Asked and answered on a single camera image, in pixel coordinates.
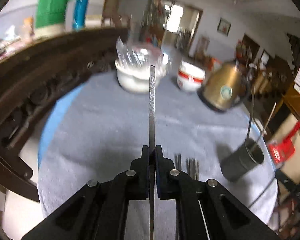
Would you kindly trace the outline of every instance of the floor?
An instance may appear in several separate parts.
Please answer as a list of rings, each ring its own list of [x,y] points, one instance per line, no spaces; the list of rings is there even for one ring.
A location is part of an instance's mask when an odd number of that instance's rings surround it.
[[[38,143],[47,117],[48,115],[39,122],[33,135],[19,154],[21,159],[33,169],[31,180],[35,183],[38,182]],[[7,190],[5,211],[2,216],[2,228],[8,237],[13,240],[20,240],[42,220],[43,215],[39,203]]]

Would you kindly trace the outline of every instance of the gray tablecloth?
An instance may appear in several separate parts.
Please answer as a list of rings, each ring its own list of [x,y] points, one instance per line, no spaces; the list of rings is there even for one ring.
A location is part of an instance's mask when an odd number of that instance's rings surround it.
[[[73,101],[42,160],[38,191],[45,216],[53,212],[89,179],[113,179],[129,169],[148,145],[148,95],[123,90],[115,73],[93,76]],[[243,142],[248,118],[240,108],[224,114],[205,106],[196,94],[180,91],[175,79],[166,76],[156,89],[156,144],[165,157],[181,153],[200,162],[201,181],[214,178],[248,206],[274,176],[270,157],[262,141],[265,161],[236,183],[222,175],[219,161]],[[252,130],[251,137],[258,133]],[[267,223],[274,208],[274,182],[251,208]],[[175,202],[155,200],[155,237],[174,239]],[[149,238],[149,203],[131,201],[125,239]]]

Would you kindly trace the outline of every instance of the red stripe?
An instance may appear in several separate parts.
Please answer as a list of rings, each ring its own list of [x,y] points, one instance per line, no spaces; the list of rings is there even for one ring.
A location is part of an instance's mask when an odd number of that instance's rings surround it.
[[[203,79],[195,78],[195,77],[193,77],[193,76],[191,76],[191,75],[188,75],[188,74],[186,74],[186,73],[183,73],[181,70],[179,70],[178,75],[179,75],[180,77],[184,77],[184,78],[189,79],[189,80],[193,79],[193,82],[201,83],[201,82],[203,81]]]

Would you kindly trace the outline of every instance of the kettle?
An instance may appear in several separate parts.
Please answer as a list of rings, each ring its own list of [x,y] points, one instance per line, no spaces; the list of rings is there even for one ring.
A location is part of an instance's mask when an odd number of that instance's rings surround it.
[[[239,96],[242,84],[246,85],[245,94]],[[233,61],[223,63],[211,74],[199,91],[199,97],[213,110],[224,112],[247,99],[250,90],[250,83],[242,75],[238,61]]]

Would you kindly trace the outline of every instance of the silver screw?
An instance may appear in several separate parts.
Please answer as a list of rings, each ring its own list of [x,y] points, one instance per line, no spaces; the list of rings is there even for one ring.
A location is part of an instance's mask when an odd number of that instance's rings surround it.
[[[89,187],[95,187],[97,184],[98,184],[98,181],[95,180],[95,179],[91,179],[91,180],[89,180],[88,183],[87,183],[87,185],[88,185]]]
[[[218,182],[215,179],[209,179],[208,180],[208,185],[210,187],[215,187],[216,185],[218,185]]]
[[[126,175],[128,177],[133,177],[135,174],[136,174],[136,171],[134,171],[134,170],[128,170],[128,171],[126,171]]]
[[[176,169],[173,169],[173,170],[170,171],[170,174],[171,174],[172,176],[178,176],[178,175],[180,174],[180,171],[178,171],[178,170],[176,170]]]

